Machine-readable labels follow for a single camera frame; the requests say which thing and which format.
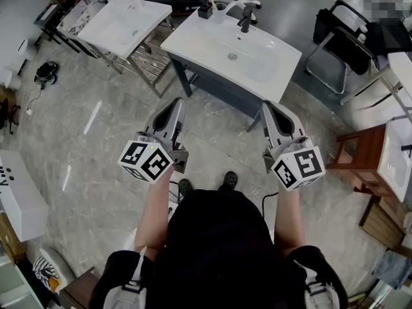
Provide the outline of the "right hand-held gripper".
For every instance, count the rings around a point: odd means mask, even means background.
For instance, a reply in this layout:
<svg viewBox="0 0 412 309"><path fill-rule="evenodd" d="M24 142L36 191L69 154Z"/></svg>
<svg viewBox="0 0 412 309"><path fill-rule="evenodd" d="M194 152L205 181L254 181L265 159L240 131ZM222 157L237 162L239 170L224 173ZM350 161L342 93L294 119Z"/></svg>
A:
<svg viewBox="0 0 412 309"><path fill-rule="evenodd" d="M261 106L261 124L268 142L263 153L266 170L276 175L286 191L310 185L325 175L319 147L292 111L266 100Z"/></svg>

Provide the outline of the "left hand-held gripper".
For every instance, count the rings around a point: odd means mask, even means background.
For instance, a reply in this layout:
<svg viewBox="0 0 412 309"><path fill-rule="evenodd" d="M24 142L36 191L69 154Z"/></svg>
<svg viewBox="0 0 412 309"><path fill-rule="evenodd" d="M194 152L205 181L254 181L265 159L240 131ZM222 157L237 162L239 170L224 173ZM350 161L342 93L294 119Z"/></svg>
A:
<svg viewBox="0 0 412 309"><path fill-rule="evenodd" d="M145 127L128 141L118 165L133 178L155 184L170 168L185 172L189 152L178 137L183 130L186 102L177 97L158 108Z"/></svg>

